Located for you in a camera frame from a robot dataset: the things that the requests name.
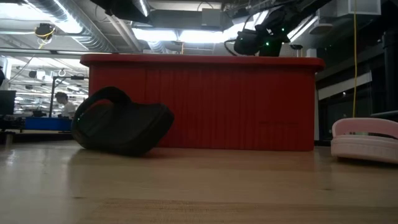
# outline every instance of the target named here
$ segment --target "black strap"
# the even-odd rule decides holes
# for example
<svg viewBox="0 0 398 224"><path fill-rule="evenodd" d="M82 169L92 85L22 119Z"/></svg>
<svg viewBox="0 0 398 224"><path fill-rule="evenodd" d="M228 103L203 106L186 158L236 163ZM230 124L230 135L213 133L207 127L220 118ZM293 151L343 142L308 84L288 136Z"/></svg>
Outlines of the black strap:
<svg viewBox="0 0 398 224"><path fill-rule="evenodd" d="M130 97L120 89L113 86L102 88L87 98L77 108L75 117L72 121L72 130L78 130L77 122L82 114L99 100L109 100L116 105L128 105L132 103Z"/></svg>

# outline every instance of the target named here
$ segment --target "computer monitor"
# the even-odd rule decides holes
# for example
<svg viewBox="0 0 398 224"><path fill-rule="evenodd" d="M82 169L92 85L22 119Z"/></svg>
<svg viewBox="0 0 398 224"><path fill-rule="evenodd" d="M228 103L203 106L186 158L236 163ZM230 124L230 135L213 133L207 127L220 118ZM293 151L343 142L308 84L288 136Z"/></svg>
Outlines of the computer monitor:
<svg viewBox="0 0 398 224"><path fill-rule="evenodd" d="M14 114L16 94L17 91L0 90L0 115Z"/></svg>

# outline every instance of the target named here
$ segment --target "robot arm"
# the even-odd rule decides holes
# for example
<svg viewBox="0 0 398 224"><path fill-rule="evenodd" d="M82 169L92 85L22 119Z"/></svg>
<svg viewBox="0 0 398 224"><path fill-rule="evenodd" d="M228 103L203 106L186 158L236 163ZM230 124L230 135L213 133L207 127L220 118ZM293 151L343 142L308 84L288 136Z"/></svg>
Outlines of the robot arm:
<svg viewBox="0 0 398 224"><path fill-rule="evenodd" d="M287 34L305 18L314 14L331 0L296 0L275 5L269 9L264 21L256 30L243 29L238 32L234 49L241 55L278 57L282 43L290 42Z"/></svg>

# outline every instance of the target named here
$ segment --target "blue bin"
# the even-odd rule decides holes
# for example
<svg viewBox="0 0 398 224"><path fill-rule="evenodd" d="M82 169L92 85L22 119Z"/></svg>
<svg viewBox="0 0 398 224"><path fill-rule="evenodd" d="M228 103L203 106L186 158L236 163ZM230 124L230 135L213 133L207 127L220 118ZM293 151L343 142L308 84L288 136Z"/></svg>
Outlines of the blue bin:
<svg viewBox="0 0 398 224"><path fill-rule="evenodd" d="M72 120L63 118L35 118L25 120L27 130L70 131Z"/></svg>

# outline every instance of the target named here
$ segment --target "wooden floor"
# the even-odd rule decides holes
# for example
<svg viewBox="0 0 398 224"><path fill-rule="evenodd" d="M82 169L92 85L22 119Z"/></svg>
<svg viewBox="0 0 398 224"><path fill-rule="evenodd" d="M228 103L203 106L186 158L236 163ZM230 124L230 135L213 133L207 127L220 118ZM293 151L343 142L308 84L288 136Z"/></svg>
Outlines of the wooden floor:
<svg viewBox="0 0 398 224"><path fill-rule="evenodd" d="M398 167L314 152L154 149L73 141L0 149L0 223L398 223Z"/></svg>

